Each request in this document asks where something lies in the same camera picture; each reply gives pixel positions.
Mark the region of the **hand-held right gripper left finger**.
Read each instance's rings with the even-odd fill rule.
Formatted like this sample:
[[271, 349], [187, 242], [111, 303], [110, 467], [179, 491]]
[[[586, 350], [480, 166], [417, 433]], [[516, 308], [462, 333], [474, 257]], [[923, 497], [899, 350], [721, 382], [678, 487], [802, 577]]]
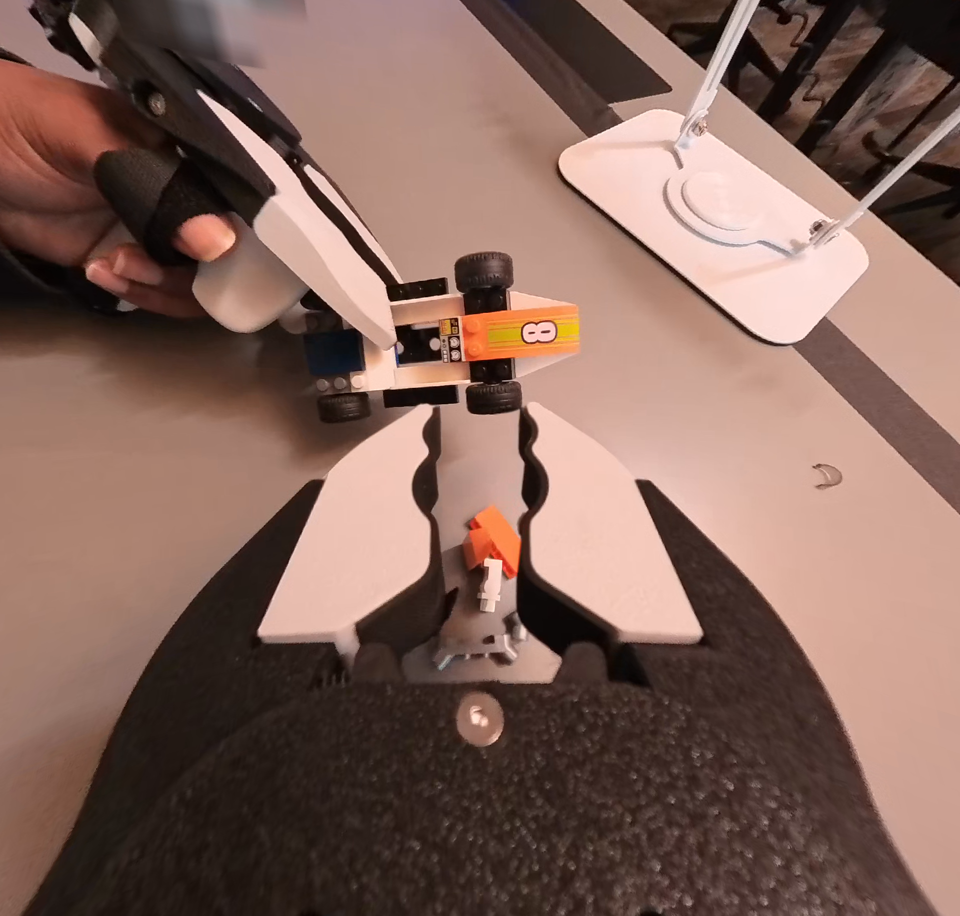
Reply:
[[417, 406], [348, 451], [321, 484], [273, 591], [257, 636], [264, 644], [321, 643], [356, 656], [376, 614], [426, 580], [434, 555], [438, 410]]

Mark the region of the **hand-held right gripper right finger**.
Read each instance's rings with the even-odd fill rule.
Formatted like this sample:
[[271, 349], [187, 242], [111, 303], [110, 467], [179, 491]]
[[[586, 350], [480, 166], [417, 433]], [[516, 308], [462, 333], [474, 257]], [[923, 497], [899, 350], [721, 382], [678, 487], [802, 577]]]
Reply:
[[637, 480], [539, 403], [522, 409], [517, 610], [561, 656], [574, 644], [694, 646], [704, 631]]

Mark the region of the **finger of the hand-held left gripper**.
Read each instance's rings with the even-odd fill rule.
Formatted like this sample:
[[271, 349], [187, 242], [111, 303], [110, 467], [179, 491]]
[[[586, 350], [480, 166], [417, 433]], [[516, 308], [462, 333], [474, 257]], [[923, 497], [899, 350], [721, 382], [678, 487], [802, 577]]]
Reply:
[[201, 99], [274, 186], [253, 222], [259, 240], [332, 310], [373, 344], [396, 344], [387, 286], [309, 195], [304, 182], [271, 145], [207, 94]]
[[298, 161], [303, 228], [330, 280], [340, 286], [340, 295], [354, 307], [369, 307], [373, 280], [378, 280], [385, 305], [403, 302], [407, 287], [354, 204], [312, 158]]

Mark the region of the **orange lego race car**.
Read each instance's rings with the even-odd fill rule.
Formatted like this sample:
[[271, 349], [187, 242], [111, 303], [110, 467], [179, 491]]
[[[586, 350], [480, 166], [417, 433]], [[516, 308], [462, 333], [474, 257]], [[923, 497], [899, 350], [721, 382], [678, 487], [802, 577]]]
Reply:
[[579, 309], [514, 288], [512, 258], [478, 252], [446, 278], [388, 286], [396, 334], [379, 350], [314, 292], [294, 307], [291, 332], [302, 338], [324, 423], [365, 419], [371, 399], [386, 408], [455, 405], [500, 415], [520, 410], [520, 377], [580, 350]]

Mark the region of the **person's left hand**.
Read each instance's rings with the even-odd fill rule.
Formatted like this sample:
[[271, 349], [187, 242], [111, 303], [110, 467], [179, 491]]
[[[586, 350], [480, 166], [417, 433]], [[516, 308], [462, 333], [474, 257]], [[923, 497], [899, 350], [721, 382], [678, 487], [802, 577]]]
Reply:
[[104, 242], [118, 218], [96, 185], [97, 160], [165, 147], [162, 132], [110, 90], [2, 58], [2, 304], [112, 299], [205, 318], [194, 266], [162, 266], [134, 241]]

